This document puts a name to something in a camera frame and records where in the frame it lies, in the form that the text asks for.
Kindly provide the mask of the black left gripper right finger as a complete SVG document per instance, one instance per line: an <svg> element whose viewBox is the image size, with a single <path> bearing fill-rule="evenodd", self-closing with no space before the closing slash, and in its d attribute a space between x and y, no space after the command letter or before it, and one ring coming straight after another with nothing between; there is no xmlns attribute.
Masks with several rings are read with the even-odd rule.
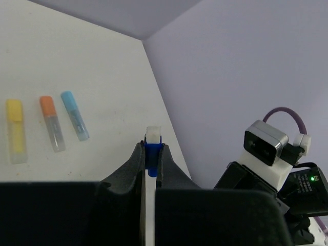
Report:
<svg viewBox="0 0 328 246"><path fill-rule="evenodd" d="M292 245L276 200L254 190L202 189L159 154L155 192L156 245Z"/></svg>

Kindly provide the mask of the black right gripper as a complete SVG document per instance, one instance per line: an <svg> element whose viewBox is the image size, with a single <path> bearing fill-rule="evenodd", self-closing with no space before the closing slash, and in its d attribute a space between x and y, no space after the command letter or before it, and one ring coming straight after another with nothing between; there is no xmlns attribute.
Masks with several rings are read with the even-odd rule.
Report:
<svg viewBox="0 0 328 246"><path fill-rule="evenodd" d="M214 189L241 189L267 192L277 196L277 190L245 165L231 162Z"/></svg>

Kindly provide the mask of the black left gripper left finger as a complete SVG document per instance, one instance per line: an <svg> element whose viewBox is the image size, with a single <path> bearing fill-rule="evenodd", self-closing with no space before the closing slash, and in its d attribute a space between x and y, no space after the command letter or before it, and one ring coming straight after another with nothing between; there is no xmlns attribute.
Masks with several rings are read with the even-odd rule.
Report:
<svg viewBox="0 0 328 246"><path fill-rule="evenodd" d="M101 181L2 182L1 245L145 245L145 157Z"/></svg>

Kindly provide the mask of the small blue pen cap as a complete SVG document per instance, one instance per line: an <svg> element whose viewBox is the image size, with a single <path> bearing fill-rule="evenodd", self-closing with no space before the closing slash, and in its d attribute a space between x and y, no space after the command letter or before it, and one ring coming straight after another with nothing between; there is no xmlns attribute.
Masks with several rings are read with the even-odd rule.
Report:
<svg viewBox="0 0 328 246"><path fill-rule="evenodd" d="M162 148L160 126L148 126L144 137L145 169L150 177L157 176L159 152Z"/></svg>

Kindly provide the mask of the blue highlighter marker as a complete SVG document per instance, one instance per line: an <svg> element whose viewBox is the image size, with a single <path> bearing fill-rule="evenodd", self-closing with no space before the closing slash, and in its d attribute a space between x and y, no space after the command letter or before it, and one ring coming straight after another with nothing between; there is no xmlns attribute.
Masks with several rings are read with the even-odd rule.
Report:
<svg viewBox="0 0 328 246"><path fill-rule="evenodd" d="M80 114L80 111L77 107L77 110L74 111L67 111L69 118L72 122L72 126L75 130L75 133L79 139L79 141L86 141L90 138L88 130L85 126L83 118Z"/></svg>

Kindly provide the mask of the yellow highlighter marker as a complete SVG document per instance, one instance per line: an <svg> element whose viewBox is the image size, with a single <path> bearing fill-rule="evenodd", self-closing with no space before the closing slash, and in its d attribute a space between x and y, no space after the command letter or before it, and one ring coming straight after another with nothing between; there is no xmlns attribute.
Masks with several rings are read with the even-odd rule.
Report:
<svg viewBox="0 0 328 246"><path fill-rule="evenodd" d="M12 164L26 163L28 157L24 118L22 122L10 121L7 119L7 130L10 162Z"/></svg>

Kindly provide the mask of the orange marker cap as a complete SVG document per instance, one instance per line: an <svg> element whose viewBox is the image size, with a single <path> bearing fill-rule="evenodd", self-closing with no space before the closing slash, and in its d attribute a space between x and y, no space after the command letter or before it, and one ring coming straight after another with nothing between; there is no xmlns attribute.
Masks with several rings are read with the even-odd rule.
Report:
<svg viewBox="0 0 328 246"><path fill-rule="evenodd" d="M53 98L51 96L41 96L39 103L42 109L43 116L55 116L57 115Z"/></svg>

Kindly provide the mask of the blue marker cap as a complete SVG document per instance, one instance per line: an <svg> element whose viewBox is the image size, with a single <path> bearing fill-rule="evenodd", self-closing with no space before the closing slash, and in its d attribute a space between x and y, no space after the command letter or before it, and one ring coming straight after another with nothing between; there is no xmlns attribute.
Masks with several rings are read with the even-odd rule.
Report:
<svg viewBox="0 0 328 246"><path fill-rule="evenodd" d="M77 104L71 91L62 92L60 96L67 111L77 110Z"/></svg>

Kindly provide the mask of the orange clear marker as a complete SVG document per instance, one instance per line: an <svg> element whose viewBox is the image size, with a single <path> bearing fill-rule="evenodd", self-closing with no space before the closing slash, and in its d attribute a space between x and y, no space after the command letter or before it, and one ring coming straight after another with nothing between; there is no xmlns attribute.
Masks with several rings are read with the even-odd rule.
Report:
<svg viewBox="0 0 328 246"><path fill-rule="evenodd" d="M48 130L50 142L54 152L61 152L66 149L64 137L58 120L58 116L43 116Z"/></svg>

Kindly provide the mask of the yellow marker cap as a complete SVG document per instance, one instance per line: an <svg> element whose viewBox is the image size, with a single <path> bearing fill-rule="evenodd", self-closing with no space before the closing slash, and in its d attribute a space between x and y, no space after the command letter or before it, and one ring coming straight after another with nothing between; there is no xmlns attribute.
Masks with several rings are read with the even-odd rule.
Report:
<svg viewBox="0 0 328 246"><path fill-rule="evenodd" d="M24 118L22 102L18 99L6 100L6 113L8 120L22 122Z"/></svg>

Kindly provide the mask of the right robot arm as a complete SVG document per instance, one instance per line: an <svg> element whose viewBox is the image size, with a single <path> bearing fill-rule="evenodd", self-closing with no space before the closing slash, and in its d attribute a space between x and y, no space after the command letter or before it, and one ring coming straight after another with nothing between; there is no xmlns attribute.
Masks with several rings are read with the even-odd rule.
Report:
<svg viewBox="0 0 328 246"><path fill-rule="evenodd" d="M217 182L215 189L267 192L276 199L294 245L327 245L327 179L313 162L289 167L281 189L269 183L274 174L269 167L252 171L234 161Z"/></svg>

